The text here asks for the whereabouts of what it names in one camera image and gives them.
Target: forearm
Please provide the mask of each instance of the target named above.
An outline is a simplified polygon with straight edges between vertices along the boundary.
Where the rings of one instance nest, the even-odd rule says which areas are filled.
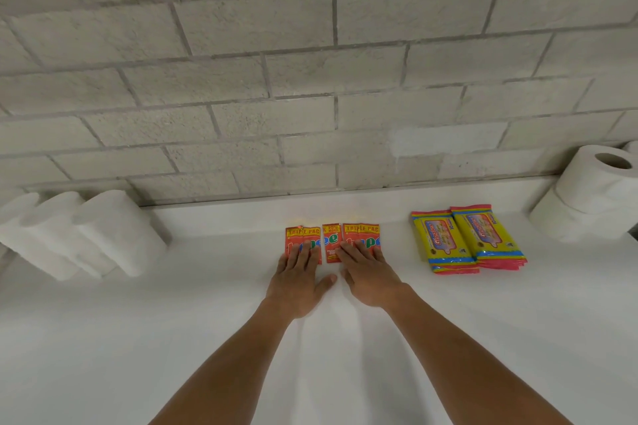
[[[264,301],[179,389],[150,425],[248,425],[291,319]]]
[[[405,286],[386,311],[455,425],[569,425],[492,354]]]

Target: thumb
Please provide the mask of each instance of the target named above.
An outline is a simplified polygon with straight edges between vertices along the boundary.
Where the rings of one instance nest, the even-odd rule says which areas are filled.
[[[335,282],[337,282],[337,276],[335,276],[334,274],[325,276],[323,279],[321,279],[321,281],[319,281],[319,284],[317,284],[315,287],[315,296],[317,302],[321,300],[323,294],[328,292]]]

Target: red packet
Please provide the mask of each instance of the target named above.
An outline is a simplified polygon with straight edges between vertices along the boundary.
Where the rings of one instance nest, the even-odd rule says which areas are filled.
[[[309,240],[310,249],[319,247],[319,264],[321,264],[321,227],[304,227],[304,238],[301,242]]]
[[[363,240],[366,249],[381,246],[381,234],[377,223],[344,223],[343,239],[349,244],[355,240]]]
[[[341,262],[335,249],[341,248],[341,226],[338,223],[323,224],[323,245],[325,247],[325,260],[328,264]]]
[[[304,228],[301,225],[297,227],[288,227],[286,229],[286,255],[290,255],[292,246],[304,243]]]

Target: right hand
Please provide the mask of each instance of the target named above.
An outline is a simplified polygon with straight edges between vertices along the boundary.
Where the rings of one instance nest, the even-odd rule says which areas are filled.
[[[379,247],[373,247],[371,254],[362,241],[353,244],[341,242],[341,249],[336,249],[345,267],[341,275],[355,298],[368,306],[387,308],[406,284],[386,262]]]

